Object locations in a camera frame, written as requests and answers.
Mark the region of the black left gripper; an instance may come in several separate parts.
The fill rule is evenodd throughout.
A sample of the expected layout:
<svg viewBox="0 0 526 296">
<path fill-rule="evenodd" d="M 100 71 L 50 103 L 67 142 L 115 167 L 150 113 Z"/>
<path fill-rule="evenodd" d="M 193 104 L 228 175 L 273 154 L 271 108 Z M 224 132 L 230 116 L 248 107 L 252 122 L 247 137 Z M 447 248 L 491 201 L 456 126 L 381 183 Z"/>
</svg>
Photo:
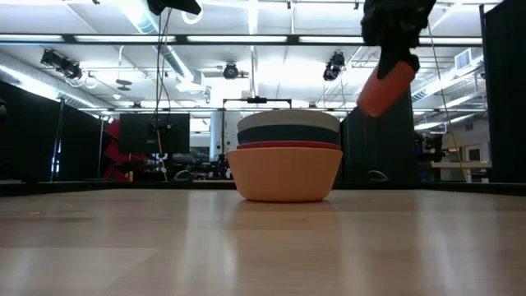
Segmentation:
<svg viewBox="0 0 526 296">
<path fill-rule="evenodd" d="M 160 16 L 165 8 L 172 8 L 196 16 L 201 13 L 201 5 L 197 0 L 146 0 L 146 2 L 150 11 L 156 16 Z"/>
</svg>

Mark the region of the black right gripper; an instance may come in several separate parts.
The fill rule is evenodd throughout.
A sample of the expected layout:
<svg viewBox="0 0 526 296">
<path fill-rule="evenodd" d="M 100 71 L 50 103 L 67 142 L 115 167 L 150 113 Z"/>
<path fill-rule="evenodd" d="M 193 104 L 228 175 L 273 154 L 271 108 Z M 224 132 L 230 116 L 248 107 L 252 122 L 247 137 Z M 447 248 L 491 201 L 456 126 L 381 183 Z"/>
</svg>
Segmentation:
<svg viewBox="0 0 526 296">
<path fill-rule="evenodd" d="M 381 47 L 377 78 L 385 78 L 398 62 L 418 72 L 419 58 L 410 49 L 420 45 L 420 33 L 435 4 L 436 0 L 365 0 L 361 36 L 365 45 Z"/>
</svg>

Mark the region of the orange cup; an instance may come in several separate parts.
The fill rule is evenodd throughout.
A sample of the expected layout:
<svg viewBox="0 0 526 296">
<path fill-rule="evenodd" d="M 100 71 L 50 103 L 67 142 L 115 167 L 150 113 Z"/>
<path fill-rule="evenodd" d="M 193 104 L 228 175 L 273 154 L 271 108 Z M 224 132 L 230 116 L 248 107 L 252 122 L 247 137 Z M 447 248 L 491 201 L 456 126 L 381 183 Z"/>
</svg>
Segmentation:
<svg viewBox="0 0 526 296">
<path fill-rule="evenodd" d="M 405 61 L 398 61 L 385 75 L 379 63 L 358 96 L 357 106 L 366 115 L 379 117 L 405 93 L 415 71 Z"/>
</svg>

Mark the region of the white bowl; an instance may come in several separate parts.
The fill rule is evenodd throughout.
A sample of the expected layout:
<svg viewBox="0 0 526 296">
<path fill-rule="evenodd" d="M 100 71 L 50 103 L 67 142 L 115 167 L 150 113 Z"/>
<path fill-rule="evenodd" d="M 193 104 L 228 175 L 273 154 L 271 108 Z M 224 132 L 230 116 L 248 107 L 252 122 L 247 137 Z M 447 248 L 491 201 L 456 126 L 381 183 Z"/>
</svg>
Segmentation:
<svg viewBox="0 0 526 296">
<path fill-rule="evenodd" d="M 248 128 L 275 125 L 321 127 L 333 132 L 339 130 L 339 120 L 336 117 L 307 109 L 281 109 L 254 113 L 241 119 L 237 127 L 241 132 Z"/>
</svg>

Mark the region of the dark blue bowl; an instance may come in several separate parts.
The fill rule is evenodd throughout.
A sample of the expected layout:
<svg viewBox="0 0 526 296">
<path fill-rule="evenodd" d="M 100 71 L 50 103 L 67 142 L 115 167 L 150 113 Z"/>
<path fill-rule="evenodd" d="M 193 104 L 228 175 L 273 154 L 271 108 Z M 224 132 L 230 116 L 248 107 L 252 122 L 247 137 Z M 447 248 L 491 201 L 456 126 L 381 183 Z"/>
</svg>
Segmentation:
<svg viewBox="0 0 526 296">
<path fill-rule="evenodd" d="M 259 141 L 320 141 L 338 144 L 339 133 L 323 127 L 304 125 L 268 125 L 238 132 L 239 144 Z"/>
</svg>

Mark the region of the red bowl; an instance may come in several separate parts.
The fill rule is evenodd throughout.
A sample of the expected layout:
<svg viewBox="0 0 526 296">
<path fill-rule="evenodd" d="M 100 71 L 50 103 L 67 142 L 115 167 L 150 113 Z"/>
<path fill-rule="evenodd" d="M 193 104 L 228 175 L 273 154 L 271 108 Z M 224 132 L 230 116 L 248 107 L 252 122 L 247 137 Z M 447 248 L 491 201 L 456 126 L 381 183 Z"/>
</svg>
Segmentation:
<svg viewBox="0 0 526 296">
<path fill-rule="evenodd" d="M 257 148 L 317 148 L 341 150 L 339 145 L 323 141 L 255 141 L 237 146 L 238 150 Z"/>
</svg>

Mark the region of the orange bowl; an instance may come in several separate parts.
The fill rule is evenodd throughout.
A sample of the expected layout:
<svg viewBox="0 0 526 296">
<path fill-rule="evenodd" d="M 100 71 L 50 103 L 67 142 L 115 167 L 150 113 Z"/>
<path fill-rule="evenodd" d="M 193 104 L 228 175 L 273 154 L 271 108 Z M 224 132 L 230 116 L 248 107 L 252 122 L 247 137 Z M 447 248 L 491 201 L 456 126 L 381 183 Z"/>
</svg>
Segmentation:
<svg viewBox="0 0 526 296">
<path fill-rule="evenodd" d="M 273 147 L 232 150 L 227 161 L 249 201 L 312 202 L 330 194 L 342 156 L 340 150 Z"/>
</svg>

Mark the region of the black partition panel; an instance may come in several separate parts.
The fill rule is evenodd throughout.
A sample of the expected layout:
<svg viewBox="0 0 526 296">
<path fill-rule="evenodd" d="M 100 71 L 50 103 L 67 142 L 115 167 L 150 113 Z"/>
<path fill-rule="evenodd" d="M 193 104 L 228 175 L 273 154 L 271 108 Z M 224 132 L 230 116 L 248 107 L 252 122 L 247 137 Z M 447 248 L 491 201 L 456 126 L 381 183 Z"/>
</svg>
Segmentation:
<svg viewBox="0 0 526 296">
<path fill-rule="evenodd" d="M 340 123 L 339 134 L 343 151 L 340 181 L 370 181 L 373 171 L 383 173 L 395 183 L 412 183 L 417 179 L 409 91 L 377 118 L 354 109 Z"/>
</svg>

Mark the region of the white desk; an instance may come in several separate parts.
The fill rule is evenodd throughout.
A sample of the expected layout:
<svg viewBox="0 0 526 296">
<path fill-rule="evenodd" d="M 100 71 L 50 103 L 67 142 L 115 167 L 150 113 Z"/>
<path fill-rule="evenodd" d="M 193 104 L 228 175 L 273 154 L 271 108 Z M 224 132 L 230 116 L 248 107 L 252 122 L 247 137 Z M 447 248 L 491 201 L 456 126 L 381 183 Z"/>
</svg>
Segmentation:
<svg viewBox="0 0 526 296">
<path fill-rule="evenodd" d="M 491 168 L 491 161 L 467 161 L 467 162 L 431 162 L 433 169 L 459 169 L 464 176 L 465 182 L 472 182 L 472 171 L 481 170 L 487 174 Z"/>
</svg>

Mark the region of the white cylinder tank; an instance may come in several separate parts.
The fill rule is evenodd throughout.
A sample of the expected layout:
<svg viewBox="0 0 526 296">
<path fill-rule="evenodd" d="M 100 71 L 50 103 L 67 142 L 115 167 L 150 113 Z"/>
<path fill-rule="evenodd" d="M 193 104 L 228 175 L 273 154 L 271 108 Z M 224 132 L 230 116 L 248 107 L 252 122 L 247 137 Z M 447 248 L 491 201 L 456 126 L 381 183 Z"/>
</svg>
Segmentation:
<svg viewBox="0 0 526 296">
<path fill-rule="evenodd" d="M 238 146 L 238 122 L 240 112 L 215 111 L 210 115 L 210 160 L 218 160 L 219 155 Z"/>
</svg>

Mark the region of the black curtain partition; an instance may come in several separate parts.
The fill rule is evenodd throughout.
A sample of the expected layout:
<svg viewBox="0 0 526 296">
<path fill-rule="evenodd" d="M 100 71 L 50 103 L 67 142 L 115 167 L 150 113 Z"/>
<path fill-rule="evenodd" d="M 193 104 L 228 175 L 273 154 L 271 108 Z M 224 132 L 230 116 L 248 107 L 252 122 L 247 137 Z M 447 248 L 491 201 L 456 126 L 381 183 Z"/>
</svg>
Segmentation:
<svg viewBox="0 0 526 296">
<path fill-rule="evenodd" d="M 0 180 L 98 176 L 100 120 L 0 81 Z"/>
</svg>

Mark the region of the grey wall vent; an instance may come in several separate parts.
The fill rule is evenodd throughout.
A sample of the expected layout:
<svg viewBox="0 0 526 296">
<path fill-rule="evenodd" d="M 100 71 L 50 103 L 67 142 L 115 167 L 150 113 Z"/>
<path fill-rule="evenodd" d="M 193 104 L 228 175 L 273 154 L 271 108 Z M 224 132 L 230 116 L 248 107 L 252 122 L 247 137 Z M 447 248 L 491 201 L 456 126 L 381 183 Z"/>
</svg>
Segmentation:
<svg viewBox="0 0 526 296">
<path fill-rule="evenodd" d="M 454 65 L 456 70 L 461 70 L 469 67 L 472 64 L 471 48 L 465 49 L 463 52 L 454 56 Z"/>
</svg>

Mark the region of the large black partition wall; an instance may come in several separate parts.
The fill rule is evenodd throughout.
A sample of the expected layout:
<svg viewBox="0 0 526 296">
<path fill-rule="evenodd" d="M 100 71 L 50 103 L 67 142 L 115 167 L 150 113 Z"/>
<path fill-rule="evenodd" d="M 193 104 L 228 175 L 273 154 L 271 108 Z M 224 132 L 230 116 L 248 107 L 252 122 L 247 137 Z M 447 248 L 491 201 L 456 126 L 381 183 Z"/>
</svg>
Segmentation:
<svg viewBox="0 0 526 296">
<path fill-rule="evenodd" d="M 526 0 L 482 17 L 491 181 L 526 183 Z"/>
</svg>

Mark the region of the silver ceiling duct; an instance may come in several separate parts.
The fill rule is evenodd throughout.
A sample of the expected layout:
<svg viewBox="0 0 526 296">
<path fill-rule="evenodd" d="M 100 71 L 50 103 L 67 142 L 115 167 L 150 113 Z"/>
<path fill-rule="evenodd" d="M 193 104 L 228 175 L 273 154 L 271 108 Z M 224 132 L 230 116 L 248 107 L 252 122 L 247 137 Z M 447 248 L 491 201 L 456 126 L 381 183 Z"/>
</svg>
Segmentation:
<svg viewBox="0 0 526 296">
<path fill-rule="evenodd" d="M 95 97 L 0 52 L 0 78 L 6 83 L 51 100 L 73 99 L 86 108 L 99 109 Z"/>
</svg>

